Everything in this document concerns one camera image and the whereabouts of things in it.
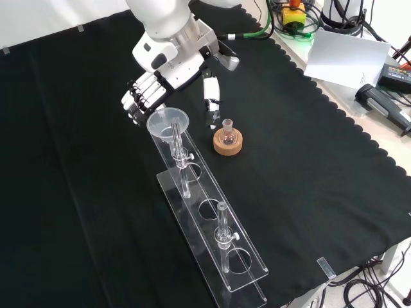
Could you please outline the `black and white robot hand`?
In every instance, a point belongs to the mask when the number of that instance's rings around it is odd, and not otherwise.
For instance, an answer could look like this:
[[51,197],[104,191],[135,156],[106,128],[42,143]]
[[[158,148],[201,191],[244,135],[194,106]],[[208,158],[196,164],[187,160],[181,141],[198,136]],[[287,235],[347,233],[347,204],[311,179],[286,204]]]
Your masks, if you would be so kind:
[[174,40],[154,40],[144,33],[132,50],[144,73],[128,84],[127,93],[121,99],[128,117],[134,124],[144,125],[168,97],[201,76],[206,125],[214,130],[220,117],[220,88],[217,77],[207,68],[206,59],[218,52],[218,39],[213,30],[181,44]]

